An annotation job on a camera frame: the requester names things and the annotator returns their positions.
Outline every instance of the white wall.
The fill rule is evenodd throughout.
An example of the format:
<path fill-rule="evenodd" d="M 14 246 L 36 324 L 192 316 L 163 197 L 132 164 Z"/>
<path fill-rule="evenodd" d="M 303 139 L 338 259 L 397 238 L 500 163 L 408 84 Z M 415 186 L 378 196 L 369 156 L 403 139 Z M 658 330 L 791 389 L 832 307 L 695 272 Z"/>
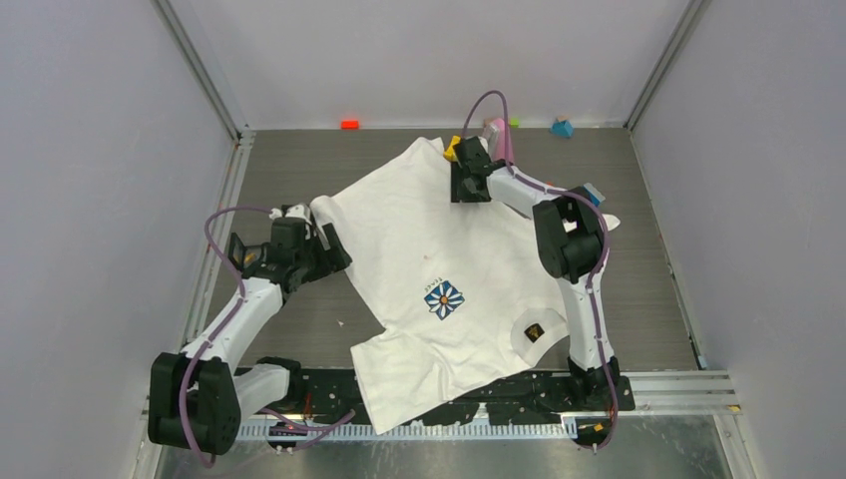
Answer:
<path fill-rule="evenodd" d="M 148 0 L 0 2 L 0 476 L 126 477 L 232 143 Z"/>
<path fill-rule="evenodd" d="M 846 4 L 713 2 L 635 131 L 772 477 L 843 477 Z"/>
<path fill-rule="evenodd" d="M 687 0 L 182 0 L 254 129 L 447 126 L 498 88 L 524 125 L 621 125 Z M 499 113 L 491 104 L 479 112 Z"/>

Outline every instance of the blue block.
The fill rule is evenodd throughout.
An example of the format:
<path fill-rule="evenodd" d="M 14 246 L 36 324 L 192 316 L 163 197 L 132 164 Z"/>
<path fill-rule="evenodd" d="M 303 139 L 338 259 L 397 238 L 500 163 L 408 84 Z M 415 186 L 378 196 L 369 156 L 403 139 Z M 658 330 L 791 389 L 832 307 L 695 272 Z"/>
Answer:
<path fill-rule="evenodd" d="M 597 190 L 597 187 L 595 187 L 593 184 L 585 183 L 583 186 L 588 192 L 588 195 L 591 196 L 591 203 L 593 203 L 595 207 L 598 207 L 602 204 L 602 202 L 606 200 L 606 197 L 603 196 L 603 194 L 600 193 L 600 191 Z"/>
<path fill-rule="evenodd" d="M 550 132 L 559 137 L 570 138 L 573 136 L 573 124 L 570 123 L 570 120 L 556 122 L 550 128 Z"/>

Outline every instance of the gray floor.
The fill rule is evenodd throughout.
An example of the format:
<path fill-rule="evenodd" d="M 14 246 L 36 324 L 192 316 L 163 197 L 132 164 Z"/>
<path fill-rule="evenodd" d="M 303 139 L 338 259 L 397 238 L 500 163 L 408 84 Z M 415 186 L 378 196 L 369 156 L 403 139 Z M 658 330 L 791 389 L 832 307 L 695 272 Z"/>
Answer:
<path fill-rule="evenodd" d="M 449 139 L 453 134 L 452 130 L 261 132 L 238 203 L 278 206 L 333 195 L 402 153 L 417 137 Z M 593 183 L 608 198 L 603 210 L 622 221 L 612 233 L 603 280 L 609 337 L 621 368 L 696 369 L 627 131 L 583 129 L 565 140 L 546 130 L 516 130 L 514 152 L 521 169 L 541 181 L 563 187 Z M 259 214 L 237 214 L 232 230 L 247 243 L 262 242 L 268 221 Z M 210 317 L 233 291 L 234 281 L 224 271 L 216 282 Z M 243 363 L 272 355 L 309 367 L 352 367 L 349 347 L 382 330 L 346 276 L 337 274 L 301 288 L 268 322 Z M 539 367 L 566 369 L 568 348 L 566 340 L 558 344 Z"/>

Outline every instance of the black patch on shirt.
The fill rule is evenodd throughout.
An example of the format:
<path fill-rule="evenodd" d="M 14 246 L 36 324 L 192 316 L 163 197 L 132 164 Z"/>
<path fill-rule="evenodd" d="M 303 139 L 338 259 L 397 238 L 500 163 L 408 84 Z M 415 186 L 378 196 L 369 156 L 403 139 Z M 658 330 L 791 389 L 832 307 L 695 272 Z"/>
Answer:
<path fill-rule="evenodd" d="M 526 337 L 528 337 L 530 341 L 535 342 L 544 335 L 544 329 L 539 324 L 535 323 L 527 327 L 523 333 L 526 334 Z"/>

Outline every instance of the cable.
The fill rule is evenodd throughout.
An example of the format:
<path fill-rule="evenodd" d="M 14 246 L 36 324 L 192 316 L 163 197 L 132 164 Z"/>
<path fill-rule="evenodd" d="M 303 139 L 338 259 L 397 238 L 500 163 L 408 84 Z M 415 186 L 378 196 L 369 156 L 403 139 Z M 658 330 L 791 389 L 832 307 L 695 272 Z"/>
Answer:
<path fill-rule="evenodd" d="M 279 414 L 278 412 L 276 412 L 272 409 L 268 409 L 266 407 L 264 409 L 261 409 L 258 412 L 260 412 L 262 414 L 269 414 L 269 415 L 275 417 L 276 419 L 278 419 L 279 421 L 284 422 L 285 424 L 293 427 L 294 430 L 301 431 L 301 432 L 332 432 L 335 429 L 337 429 L 338 427 L 340 427 L 340 426 L 346 424 L 347 422 L 351 421 L 353 416 L 355 416 L 355 411 L 349 411 L 349 413 L 346 416 L 342 417 L 338 422 L 336 422 L 332 425 L 329 425 L 329 426 L 309 426 L 307 424 L 296 423 L 296 422 L 288 419 L 287 417 Z"/>
<path fill-rule="evenodd" d="M 511 155 L 511 127 L 508 125 L 508 101 L 505 99 L 505 95 L 499 90 L 491 90 L 485 92 L 484 95 L 479 97 L 479 100 L 476 100 L 476 103 L 473 105 L 473 108 L 470 109 L 470 114 L 467 115 L 467 120 L 464 121 L 464 128 L 461 129 L 461 138 L 467 138 L 467 129 L 470 127 L 470 120 L 473 119 L 473 114 L 476 113 L 476 108 L 479 107 L 479 104 L 482 103 L 482 100 L 490 97 L 491 95 L 497 95 L 502 100 L 503 104 L 503 122 L 505 122 L 505 163 L 506 165 L 511 168 L 514 165 L 514 158 L 510 158 Z"/>
<path fill-rule="evenodd" d="M 203 341 L 201 344 L 200 349 L 194 354 L 194 357 L 191 358 L 191 362 L 188 363 L 188 368 L 186 369 L 186 373 L 183 376 L 183 380 L 180 383 L 180 397 L 179 397 L 179 406 L 180 406 L 180 422 L 183 426 L 183 433 L 185 433 L 186 441 L 188 441 L 188 445 L 191 450 L 197 455 L 197 458 L 200 460 L 200 463 L 203 464 L 206 468 L 211 468 L 214 466 L 214 456 L 211 459 L 206 459 L 203 456 L 203 452 L 200 451 L 200 446 L 197 444 L 197 439 L 194 436 L 194 431 L 191 429 L 191 422 L 188 418 L 188 389 L 191 383 L 191 376 L 194 374 L 194 370 L 197 368 L 197 363 L 200 361 L 201 356 L 203 353 L 212 346 L 212 341 L 220 334 L 221 331 L 232 321 L 232 318 L 240 309 L 241 305 L 243 304 L 243 299 L 246 296 L 246 286 L 243 284 L 243 278 L 240 277 L 240 272 L 238 272 L 237 268 L 229 258 L 223 254 L 223 251 L 217 246 L 217 243 L 214 242 L 214 238 L 212 238 L 212 232 L 210 226 L 217 219 L 222 215 L 225 215 L 230 212 L 237 212 L 237 211 L 248 211 L 248 212 L 259 212 L 265 213 L 270 215 L 271 209 L 270 208 L 262 208 L 262 207 L 231 207 L 231 208 L 224 208 L 217 212 L 211 214 L 211 216 L 206 220 L 206 225 L 204 227 L 204 233 L 206 234 L 206 240 L 209 242 L 209 246 L 214 251 L 214 254 L 220 258 L 220 261 L 223 263 L 223 266 L 234 276 L 235 282 L 237 283 L 238 287 L 238 299 L 235 303 L 235 306 L 226 314 L 226 317 L 223 318 L 223 321 L 209 334 L 209 337 Z"/>
<path fill-rule="evenodd" d="M 297 424 L 297 423 L 291 421 L 290 419 L 288 419 L 287 417 L 285 417 L 285 416 L 283 416 L 283 415 L 279 414 L 278 412 L 273 411 L 271 409 L 266 409 L 266 408 L 261 409 L 260 412 L 274 416 L 276 419 L 284 422 L 285 424 L 288 424 L 289 426 L 292 426 L 293 430 L 296 431 L 296 432 L 315 432 L 315 431 L 320 432 L 319 436 L 317 436 L 313 439 L 309 439 L 308 441 L 306 441 L 302 444 L 299 444 L 296 447 L 291 448 L 290 452 L 296 452 L 296 451 L 301 451 L 303 449 L 308 449 L 309 447 L 313 446 L 314 444 L 317 444 L 324 437 L 331 434 L 332 431 L 341 427 L 342 425 L 346 424 L 347 422 L 351 421 L 352 418 L 355 417 L 355 411 L 351 410 L 351 411 L 347 412 L 345 416 L 340 418 L 338 420 L 338 422 L 332 424 L 331 426 L 320 427 L 320 426 L 304 426 L 302 424 Z"/>
<path fill-rule="evenodd" d="M 508 123 L 508 101 L 506 100 L 505 95 L 503 95 L 503 93 L 500 92 L 499 90 L 491 90 L 489 92 L 486 92 L 484 95 L 479 97 L 479 100 L 476 100 L 476 103 L 473 105 L 473 108 L 470 109 L 470 114 L 467 116 L 467 120 L 465 120 L 465 122 L 464 122 L 464 128 L 461 131 L 461 138 L 467 137 L 467 129 L 470 126 L 470 120 L 473 118 L 473 114 L 476 113 L 476 108 L 479 106 L 480 103 L 482 103 L 482 100 L 489 97 L 490 95 L 497 95 L 497 96 L 500 97 L 500 100 L 502 101 L 503 122 L 505 123 L 505 155 L 506 155 L 505 161 L 506 161 L 506 168 L 508 169 L 508 173 L 511 174 L 511 176 L 515 180 L 517 180 L 518 182 L 520 182 L 520 183 L 522 183 L 522 184 L 524 184 L 524 185 L 526 185 L 526 186 L 528 186 L 532 189 L 535 189 L 535 190 L 538 190 L 540 192 L 544 192 L 544 193 L 547 193 L 547 194 L 550 194 L 550 195 L 557 195 L 559 197 L 570 198 L 570 199 L 576 200 L 578 202 L 581 202 L 583 205 L 587 206 L 591 210 L 591 212 L 594 215 L 596 215 L 597 218 L 600 220 L 600 228 L 603 231 L 603 250 L 602 250 L 602 253 L 600 254 L 599 262 L 597 262 L 597 264 L 591 270 L 590 274 L 588 274 L 588 279 L 587 279 L 587 281 L 585 281 L 585 286 L 586 286 L 587 291 L 588 291 L 588 297 L 591 299 L 591 310 L 594 312 L 594 326 L 596 327 L 596 330 L 597 330 L 597 347 L 598 347 L 598 350 L 599 350 L 599 353 L 600 353 L 600 361 L 603 364 L 603 372 L 605 373 L 606 381 L 608 382 L 608 385 L 609 385 L 609 390 L 610 390 L 611 399 L 612 399 L 612 408 L 613 408 L 612 414 L 611 414 L 611 427 L 609 428 L 609 433 L 606 436 L 606 438 L 603 440 L 603 442 L 601 444 L 597 445 L 595 450 L 603 449 L 611 441 L 611 438 L 614 436 L 614 431 L 615 431 L 615 429 L 617 429 L 618 411 L 620 409 L 620 405 L 619 405 L 618 400 L 617 400 L 617 389 L 615 388 L 614 381 L 612 380 L 611 369 L 608 366 L 608 362 L 606 360 L 606 352 L 605 352 L 605 349 L 603 348 L 603 329 L 602 329 L 602 322 L 600 321 L 600 307 L 599 307 L 599 304 L 597 303 L 597 297 L 594 293 L 594 276 L 596 276 L 597 274 L 600 273 L 600 271 L 602 271 L 603 264 L 605 264 L 605 261 L 608 258 L 608 254 L 609 254 L 609 243 L 610 243 L 609 236 L 610 235 L 609 235 L 608 223 L 606 223 L 606 219 L 603 216 L 602 212 L 600 212 L 600 210 L 593 204 L 593 202 L 591 202 L 587 198 L 582 197 L 581 195 L 576 195 L 574 193 L 568 192 L 567 190 L 563 190 L 563 189 L 560 189 L 560 188 L 548 188 L 546 185 L 539 184 L 539 183 L 535 182 L 534 180 L 527 178 L 527 177 L 524 177 L 523 175 L 520 175 L 520 173 L 515 171 L 515 169 L 514 169 L 514 158 L 509 158 L 509 155 L 510 155 L 510 152 L 511 152 L 511 128 L 509 127 L 509 123 Z"/>

